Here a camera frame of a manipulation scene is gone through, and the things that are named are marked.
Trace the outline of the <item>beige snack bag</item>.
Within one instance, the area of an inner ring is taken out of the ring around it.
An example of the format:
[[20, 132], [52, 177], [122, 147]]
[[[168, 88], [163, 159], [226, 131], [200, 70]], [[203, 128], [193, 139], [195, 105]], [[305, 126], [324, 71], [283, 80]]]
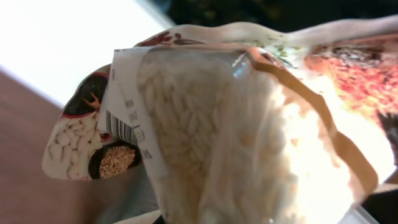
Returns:
[[397, 17], [182, 25], [115, 50], [66, 104], [42, 168], [135, 166], [167, 223], [338, 223], [397, 189]]

